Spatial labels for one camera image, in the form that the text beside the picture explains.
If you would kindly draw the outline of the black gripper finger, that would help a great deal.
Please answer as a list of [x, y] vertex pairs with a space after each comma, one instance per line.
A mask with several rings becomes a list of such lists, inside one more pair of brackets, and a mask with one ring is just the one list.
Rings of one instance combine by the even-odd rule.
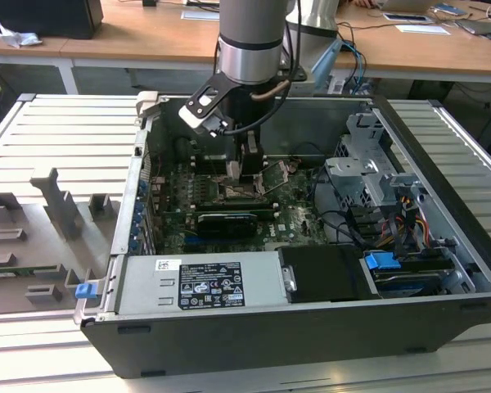
[[248, 131], [242, 143], [242, 175], [252, 176], [264, 167], [264, 149], [260, 143], [259, 133]]
[[241, 177], [241, 140], [239, 137], [230, 137], [226, 143], [226, 171], [233, 181]]

